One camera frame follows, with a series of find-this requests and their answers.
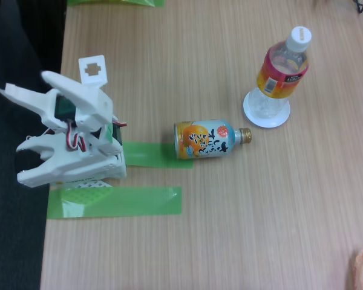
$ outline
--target white plastic part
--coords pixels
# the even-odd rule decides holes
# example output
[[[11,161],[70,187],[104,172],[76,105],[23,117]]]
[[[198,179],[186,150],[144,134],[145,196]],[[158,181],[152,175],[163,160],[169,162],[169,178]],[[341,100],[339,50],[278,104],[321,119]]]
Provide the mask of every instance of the white plastic part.
[[[42,123],[52,130],[63,132],[67,129],[67,124],[54,116],[56,95],[59,93],[57,89],[41,94],[7,83],[5,89],[0,88],[0,93],[10,101],[40,115]]]
[[[308,48],[311,40],[310,30],[303,26],[297,26],[286,39],[286,47],[296,53],[302,53]]]
[[[113,102],[98,87],[84,86],[56,72],[42,72],[43,79],[76,107],[75,121],[80,131],[95,132],[112,122]]]
[[[78,63],[80,82],[83,85],[100,88],[108,82],[105,57],[103,55],[85,57],[79,59]]]
[[[75,186],[76,189],[88,189],[90,187],[112,187],[112,186],[101,180],[83,182],[83,183],[80,183],[77,186]]]
[[[126,176],[123,154],[105,155],[95,146],[89,147],[86,152],[70,150],[66,146],[64,133],[30,138],[20,144],[16,151],[24,149],[50,156],[39,167],[18,173],[18,181],[29,187],[52,182],[75,182],[95,176],[97,179]]]
[[[27,138],[17,151],[30,149],[37,152],[44,161],[39,167],[18,173],[18,181],[29,187],[56,183],[74,187],[83,182],[103,178],[124,178],[126,164],[121,144],[110,136],[108,126],[112,123],[113,102],[99,88],[107,82],[103,56],[80,60],[80,66],[96,63],[101,67],[98,77],[81,77],[85,84],[78,83],[60,74],[44,71],[42,78],[54,89],[46,94],[6,84],[0,93],[9,100],[39,114],[44,125],[55,134],[43,133],[39,137]],[[55,104],[58,94],[69,99],[76,107],[75,122],[78,133],[86,144],[84,152],[69,149],[66,144],[67,124],[55,118]],[[91,132],[100,130],[98,137]]]
[[[272,118],[258,118],[253,115],[252,111],[250,110],[249,106],[249,96],[250,92],[247,93],[243,100],[243,111],[246,115],[246,117],[254,124],[256,124],[259,127],[263,128],[275,128],[278,127],[286,122],[288,120],[290,115],[290,105],[289,102],[286,103],[286,105],[283,107],[281,112],[279,112],[276,116]]]

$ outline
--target green translucent tape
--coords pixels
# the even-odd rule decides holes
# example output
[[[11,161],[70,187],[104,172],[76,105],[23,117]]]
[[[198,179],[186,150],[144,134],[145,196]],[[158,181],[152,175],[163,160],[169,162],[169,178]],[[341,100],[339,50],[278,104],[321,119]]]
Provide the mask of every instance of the green translucent tape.
[[[192,159],[176,158],[173,143],[123,142],[126,165],[146,167],[193,168]]]
[[[75,5],[87,2],[110,2],[110,3],[132,3],[140,4],[152,7],[162,7],[164,6],[165,0],[67,0],[67,5]]]
[[[47,219],[180,213],[181,187],[93,187],[50,191]]]

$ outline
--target bottle label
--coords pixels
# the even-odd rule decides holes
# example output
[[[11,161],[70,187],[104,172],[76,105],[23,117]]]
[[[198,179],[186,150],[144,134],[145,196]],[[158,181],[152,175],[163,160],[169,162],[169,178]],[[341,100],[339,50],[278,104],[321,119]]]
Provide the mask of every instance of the bottle label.
[[[280,72],[273,66],[270,58],[288,70],[300,72],[295,74]],[[257,85],[261,92],[270,98],[286,98],[292,94],[307,70],[306,57],[291,53],[286,49],[285,42],[281,42],[268,50],[257,77]]]
[[[186,121],[175,124],[177,158],[222,156],[235,143],[233,128],[223,120]]]

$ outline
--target orange fruit illustration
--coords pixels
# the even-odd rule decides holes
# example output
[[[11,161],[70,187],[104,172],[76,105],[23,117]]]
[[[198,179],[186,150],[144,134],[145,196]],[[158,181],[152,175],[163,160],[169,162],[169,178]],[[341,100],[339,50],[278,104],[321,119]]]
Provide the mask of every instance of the orange fruit illustration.
[[[191,146],[194,153],[204,149],[208,144],[208,131],[200,125],[190,125],[183,129],[183,142],[185,147]]]

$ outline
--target red wire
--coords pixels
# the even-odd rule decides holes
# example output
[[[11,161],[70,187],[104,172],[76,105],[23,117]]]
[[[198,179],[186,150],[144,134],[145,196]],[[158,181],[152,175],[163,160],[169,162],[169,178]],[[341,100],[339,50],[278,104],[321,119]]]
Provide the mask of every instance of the red wire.
[[[126,127],[128,125],[125,122],[118,122],[118,121],[116,121],[114,119],[113,119],[113,123],[120,126],[120,127]]]
[[[82,152],[86,152],[86,143],[82,136],[79,137],[78,146],[81,149]]]
[[[77,149],[77,147],[79,146],[79,148],[81,149],[82,152],[86,152],[86,143],[85,140],[82,136],[79,137],[80,139],[80,143],[78,143],[78,133],[76,133],[74,135],[74,143],[71,143],[71,121],[67,122],[67,133],[66,133],[66,144],[67,147],[69,147],[72,150]]]

